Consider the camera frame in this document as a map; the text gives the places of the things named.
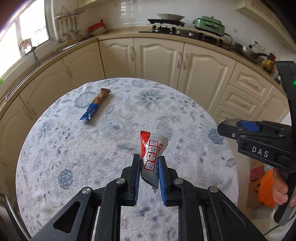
red and white snack package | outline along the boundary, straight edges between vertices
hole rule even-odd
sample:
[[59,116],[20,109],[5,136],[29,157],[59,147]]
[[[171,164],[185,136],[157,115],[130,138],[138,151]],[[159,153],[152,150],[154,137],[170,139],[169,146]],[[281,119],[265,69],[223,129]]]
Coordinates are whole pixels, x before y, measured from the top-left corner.
[[156,193],[159,186],[158,157],[168,146],[168,138],[147,131],[140,132],[141,177]]

red bowl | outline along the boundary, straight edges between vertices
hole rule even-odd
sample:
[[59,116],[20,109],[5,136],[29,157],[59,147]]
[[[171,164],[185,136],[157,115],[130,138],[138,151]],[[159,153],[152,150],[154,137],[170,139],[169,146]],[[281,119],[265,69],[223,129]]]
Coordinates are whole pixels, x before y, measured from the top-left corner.
[[103,20],[101,20],[99,23],[96,23],[96,24],[90,26],[88,28],[88,32],[92,32],[92,31],[94,31],[98,28],[104,27],[104,26],[105,26],[105,24],[104,24]]

round table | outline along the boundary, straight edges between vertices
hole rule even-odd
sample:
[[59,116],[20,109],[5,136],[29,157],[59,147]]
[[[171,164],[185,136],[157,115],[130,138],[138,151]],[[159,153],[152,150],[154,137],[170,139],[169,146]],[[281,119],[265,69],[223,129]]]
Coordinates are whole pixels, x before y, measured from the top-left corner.
[[[101,88],[111,93],[90,121],[79,120]],[[81,188],[97,189],[120,177],[140,151],[141,130],[169,138],[168,167],[194,186],[219,187],[235,204],[237,172],[216,122],[186,95],[142,79],[88,83],[50,106],[22,147],[16,172],[17,201],[34,235]],[[140,180],[135,207],[123,207],[121,240],[176,240],[178,208],[164,207],[160,190]]]

blue wrapper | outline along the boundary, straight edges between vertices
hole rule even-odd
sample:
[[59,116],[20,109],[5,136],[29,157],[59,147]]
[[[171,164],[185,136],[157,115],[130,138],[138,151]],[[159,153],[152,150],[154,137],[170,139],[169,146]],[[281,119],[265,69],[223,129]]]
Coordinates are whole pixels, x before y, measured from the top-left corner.
[[83,114],[83,116],[80,118],[81,120],[90,120],[93,114],[98,110],[101,103],[104,101],[104,99],[107,97],[107,95],[111,91],[109,89],[101,88],[101,92],[98,94],[98,96],[94,99],[94,101],[89,105],[86,112]]
[[87,108],[87,111],[83,114],[80,118],[81,120],[90,120],[93,114],[98,110],[99,105],[95,103],[91,103],[90,106]]

finger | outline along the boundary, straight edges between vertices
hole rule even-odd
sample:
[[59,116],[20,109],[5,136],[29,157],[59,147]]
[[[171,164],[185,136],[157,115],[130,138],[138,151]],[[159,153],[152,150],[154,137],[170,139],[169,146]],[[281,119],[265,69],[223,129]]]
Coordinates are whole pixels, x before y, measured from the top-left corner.
[[273,179],[274,179],[274,187],[282,194],[287,194],[288,185],[284,181],[284,179],[280,176],[278,169],[273,170]]
[[276,204],[278,204],[278,205],[283,205],[283,203],[280,201],[280,200],[278,200],[275,196],[272,196],[273,198],[274,198],[274,202],[276,203]]
[[294,207],[295,205],[296,205],[296,196],[294,196],[290,201],[290,207]]
[[282,203],[286,203],[288,201],[288,195],[282,194],[274,186],[272,187],[272,195]]

